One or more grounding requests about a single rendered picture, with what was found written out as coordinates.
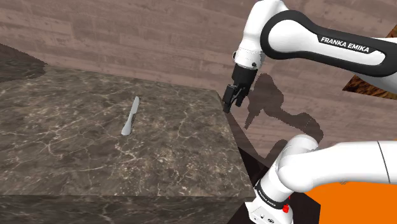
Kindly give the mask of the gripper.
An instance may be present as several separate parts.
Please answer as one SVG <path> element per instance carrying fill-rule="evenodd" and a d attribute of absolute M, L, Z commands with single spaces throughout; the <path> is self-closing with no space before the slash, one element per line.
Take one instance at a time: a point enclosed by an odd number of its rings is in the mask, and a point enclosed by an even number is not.
<path fill-rule="evenodd" d="M 241 107 L 243 100 L 249 93 L 249 89 L 254 82 L 258 70 L 248 69 L 235 64 L 232 73 L 233 85 L 227 85 L 223 94 L 223 111 L 230 112 L 230 108 L 235 101 L 237 107 Z"/>

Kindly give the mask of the silver table knife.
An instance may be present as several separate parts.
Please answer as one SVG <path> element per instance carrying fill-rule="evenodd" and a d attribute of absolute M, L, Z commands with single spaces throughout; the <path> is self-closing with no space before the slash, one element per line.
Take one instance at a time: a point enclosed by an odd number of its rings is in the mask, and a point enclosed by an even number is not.
<path fill-rule="evenodd" d="M 139 107 L 139 103 L 140 103 L 140 98 L 138 96 L 135 97 L 131 109 L 130 109 L 130 113 L 129 116 L 127 118 L 127 121 L 125 122 L 125 125 L 123 126 L 123 129 L 121 131 L 121 135 L 123 136 L 127 136 L 131 133 L 131 129 L 132 129 L 132 121 L 133 118 L 135 116 L 135 114 L 137 113 L 137 109 Z"/>

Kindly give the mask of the dark robot stand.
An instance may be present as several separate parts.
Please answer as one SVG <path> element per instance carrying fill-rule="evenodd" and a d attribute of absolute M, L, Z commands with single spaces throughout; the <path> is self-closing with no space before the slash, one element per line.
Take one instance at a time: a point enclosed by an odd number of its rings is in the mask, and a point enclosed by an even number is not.
<path fill-rule="evenodd" d="M 252 184 L 255 184 L 268 171 L 287 140 L 282 139 L 263 158 L 255 150 L 242 128 L 231 113 L 226 114 L 235 142 Z M 291 210 L 294 224 L 319 224 L 321 205 L 304 193 L 293 193 Z M 241 205 L 227 224 L 254 224 L 248 216 L 245 205 Z"/>

